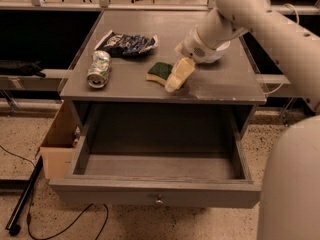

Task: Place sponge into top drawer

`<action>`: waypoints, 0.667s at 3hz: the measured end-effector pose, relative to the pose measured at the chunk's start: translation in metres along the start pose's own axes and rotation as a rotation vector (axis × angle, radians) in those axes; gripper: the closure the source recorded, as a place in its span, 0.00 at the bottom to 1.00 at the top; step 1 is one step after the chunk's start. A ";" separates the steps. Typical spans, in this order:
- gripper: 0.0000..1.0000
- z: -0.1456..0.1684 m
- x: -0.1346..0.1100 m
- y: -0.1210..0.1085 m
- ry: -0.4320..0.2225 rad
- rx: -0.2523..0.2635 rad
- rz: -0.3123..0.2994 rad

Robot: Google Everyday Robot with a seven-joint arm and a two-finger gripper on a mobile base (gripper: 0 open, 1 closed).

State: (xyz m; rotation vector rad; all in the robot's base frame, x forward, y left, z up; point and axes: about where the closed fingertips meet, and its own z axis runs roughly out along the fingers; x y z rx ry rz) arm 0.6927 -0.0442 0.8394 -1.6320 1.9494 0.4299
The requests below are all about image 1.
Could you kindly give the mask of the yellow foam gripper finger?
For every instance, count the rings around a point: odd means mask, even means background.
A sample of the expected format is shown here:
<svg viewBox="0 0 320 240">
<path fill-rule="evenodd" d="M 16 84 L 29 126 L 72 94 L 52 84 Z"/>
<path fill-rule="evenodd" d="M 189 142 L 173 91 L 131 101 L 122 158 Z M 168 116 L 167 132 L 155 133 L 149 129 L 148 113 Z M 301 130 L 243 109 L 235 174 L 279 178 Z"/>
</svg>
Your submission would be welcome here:
<svg viewBox="0 0 320 240">
<path fill-rule="evenodd" d="M 193 59 L 184 57 L 181 58 L 173 67 L 171 74 L 169 75 L 165 89 L 168 92 L 174 92 L 181 88 L 187 78 L 195 70 L 195 62 Z"/>
</svg>

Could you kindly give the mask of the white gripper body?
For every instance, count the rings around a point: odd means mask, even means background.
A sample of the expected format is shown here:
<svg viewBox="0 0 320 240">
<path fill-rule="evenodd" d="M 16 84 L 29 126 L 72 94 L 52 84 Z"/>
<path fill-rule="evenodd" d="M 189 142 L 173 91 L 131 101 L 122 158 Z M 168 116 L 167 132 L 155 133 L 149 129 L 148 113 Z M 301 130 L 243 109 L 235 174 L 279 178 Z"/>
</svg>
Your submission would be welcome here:
<svg viewBox="0 0 320 240">
<path fill-rule="evenodd" d="M 175 52 L 183 57 L 189 57 L 196 64 L 213 63 L 223 56 L 223 48 L 211 49 L 203 43 L 194 27 L 176 47 Z"/>
</svg>

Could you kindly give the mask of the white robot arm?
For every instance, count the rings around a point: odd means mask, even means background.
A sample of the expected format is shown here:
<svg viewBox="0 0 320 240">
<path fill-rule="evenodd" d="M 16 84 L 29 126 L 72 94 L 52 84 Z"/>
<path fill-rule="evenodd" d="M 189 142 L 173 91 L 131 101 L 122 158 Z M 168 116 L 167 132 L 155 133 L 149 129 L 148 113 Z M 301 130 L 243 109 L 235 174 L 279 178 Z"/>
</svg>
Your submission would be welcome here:
<svg viewBox="0 0 320 240">
<path fill-rule="evenodd" d="M 320 39 L 271 6 L 270 0 L 216 0 L 216 7 L 176 47 L 181 59 L 165 85 L 178 89 L 185 65 L 212 63 L 225 44 L 248 31 L 283 74 L 293 94 L 320 107 Z M 320 240 L 320 116 L 289 127 L 266 163 L 257 240 Z"/>
</svg>

